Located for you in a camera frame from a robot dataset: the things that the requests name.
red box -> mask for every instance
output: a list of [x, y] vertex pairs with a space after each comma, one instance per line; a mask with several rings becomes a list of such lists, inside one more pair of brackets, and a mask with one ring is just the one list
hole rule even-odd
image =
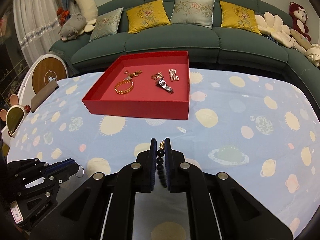
[[[169, 69], [177, 70], [179, 81], [170, 81]], [[141, 70], [133, 78], [134, 88], [125, 95], [115, 92], [115, 85], [129, 73]], [[162, 72], [174, 93], [156, 86], [151, 78]], [[127, 89], [130, 84], [120, 86]], [[187, 51], [160, 51], [120, 56], [97, 80], [82, 99], [91, 114], [140, 118], [187, 120], [189, 115], [189, 59]]]

gray plush pig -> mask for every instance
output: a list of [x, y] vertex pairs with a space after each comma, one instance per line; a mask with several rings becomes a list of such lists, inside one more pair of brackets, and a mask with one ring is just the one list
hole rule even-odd
[[83, 16], [72, 16], [59, 31], [60, 39], [62, 41], [75, 40], [77, 36], [84, 33], [84, 26], [87, 24], [87, 20]]

sofa backrest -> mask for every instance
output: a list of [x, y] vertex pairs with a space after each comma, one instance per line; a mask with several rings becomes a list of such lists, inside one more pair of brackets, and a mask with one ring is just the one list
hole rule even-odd
[[[98, 14], [102, 15], [107, 12], [113, 11], [117, 8], [124, 7], [124, 11], [122, 13], [119, 23], [118, 32], [127, 32], [129, 30], [129, 21], [126, 13], [127, 10], [151, 1], [155, 0], [112, 0], [103, 5], [100, 5], [98, 7]], [[213, 7], [213, 27], [220, 27], [222, 23], [222, 11], [220, 1], [230, 2], [246, 7], [255, 11], [256, 14], [260, 15], [263, 15], [267, 11], [273, 15], [277, 14], [282, 18], [284, 24], [287, 24], [288, 26], [292, 27], [292, 18], [289, 14], [285, 13], [284, 11], [280, 10], [279, 8], [271, 4], [268, 4], [260, 0], [215, 0], [215, 4]], [[173, 12], [174, 0], [163, 0], [163, 5], [164, 10], [166, 11], [167, 16], [170, 20]]]

sofa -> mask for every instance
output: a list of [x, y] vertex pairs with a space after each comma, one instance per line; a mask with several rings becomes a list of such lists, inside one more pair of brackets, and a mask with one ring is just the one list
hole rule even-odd
[[[299, 87], [320, 116], [320, 70], [296, 51], [279, 46], [266, 37], [255, 33], [222, 28], [220, 0], [213, 8], [213, 28], [198, 25], [172, 24], [129, 34], [126, 11], [154, 0], [113, 0], [98, 7], [99, 15], [124, 7], [117, 34], [102, 37], [89, 43], [90, 33], [76, 40], [57, 41], [50, 51], [58, 54], [74, 74], [105, 69], [120, 55], [159, 50], [187, 50], [190, 62], [205, 62], [244, 66], [279, 73]], [[254, 10], [279, 15], [284, 24], [292, 27], [292, 18], [284, 11], [261, 0], [222, 0]], [[163, 0], [170, 19], [174, 0]]]

yellow pillow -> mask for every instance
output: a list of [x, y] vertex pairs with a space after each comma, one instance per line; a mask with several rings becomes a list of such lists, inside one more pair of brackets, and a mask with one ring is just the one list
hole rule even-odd
[[129, 19], [128, 33], [138, 33], [147, 28], [170, 25], [162, 0], [145, 3], [127, 10]]
[[254, 11], [233, 3], [220, 1], [222, 9], [221, 27], [237, 28], [260, 34]]

